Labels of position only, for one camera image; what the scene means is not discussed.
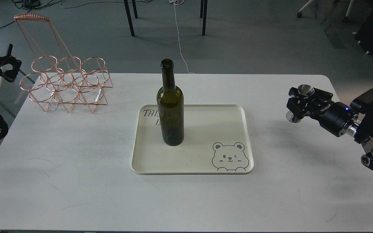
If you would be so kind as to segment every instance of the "tray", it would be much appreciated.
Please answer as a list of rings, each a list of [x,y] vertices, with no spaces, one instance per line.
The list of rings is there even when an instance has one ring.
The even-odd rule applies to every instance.
[[[185,105],[184,112],[184,141],[169,146],[162,139],[157,105],[141,108],[132,156],[136,173],[247,174],[253,169],[241,106]]]

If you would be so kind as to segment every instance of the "rose gold metal rack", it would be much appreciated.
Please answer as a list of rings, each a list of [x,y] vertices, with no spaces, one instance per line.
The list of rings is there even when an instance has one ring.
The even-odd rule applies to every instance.
[[[20,88],[28,91],[31,101],[36,102],[45,112],[56,110],[59,105],[67,112],[71,112],[75,105],[86,105],[94,113],[99,105],[108,105],[105,88],[112,88],[113,83],[104,59],[92,57],[82,62],[71,55],[58,31],[45,16],[23,13],[14,19],[36,58],[31,64],[34,72],[20,81]],[[47,55],[26,29],[23,21],[48,23],[62,58]],[[29,87],[25,79],[32,77],[37,81],[34,86]]]

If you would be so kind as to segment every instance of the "dark green glass bottle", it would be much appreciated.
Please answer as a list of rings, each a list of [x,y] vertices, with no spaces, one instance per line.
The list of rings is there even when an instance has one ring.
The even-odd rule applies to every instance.
[[[170,59],[161,62],[163,86],[156,100],[162,137],[170,146],[177,146],[184,140],[184,95],[175,86],[174,63]]]

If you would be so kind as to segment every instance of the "chair leg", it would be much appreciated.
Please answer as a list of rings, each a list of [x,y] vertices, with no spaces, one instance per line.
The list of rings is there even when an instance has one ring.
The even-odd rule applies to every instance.
[[[201,8],[200,8],[200,13],[199,13],[200,18],[202,18],[203,8],[204,8],[204,0],[201,0]]]
[[[355,0],[351,0],[351,2],[349,3],[348,11],[346,12],[345,17],[349,17],[349,15],[351,14],[352,6],[354,5],[354,2]]]
[[[202,35],[205,35],[205,27],[207,23],[207,5],[208,0],[204,0],[204,11],[203,11],[203,21],[202,21]]]
[[[135,31],[133,30],[132,16],[130,16],[129,3],[128,3],[128,0],[123,0],[123,1],[125,3],[126,16],[128,17],[130,34],[132,35],[132,37],[134,37],[135,36]]]
[[[309,0],[308,3],[306,3],[301,9],[299,9],[299,12],[297,12],[297,18],[302,18],[302,11],[306,9],[312,2],[315,0]]]
[[[138,18],[138,10],[136,9],[136,1],[132,0],[133,12],[135,13],[135,18]]]

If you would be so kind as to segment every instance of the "bear drawing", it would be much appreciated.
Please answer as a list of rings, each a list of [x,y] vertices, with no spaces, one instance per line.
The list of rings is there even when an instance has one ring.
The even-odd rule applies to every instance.
[[[216,142],[212,163],[217,171],[246,171],[249,160],[244,154],[244,144],[237,142],[233,146]]]

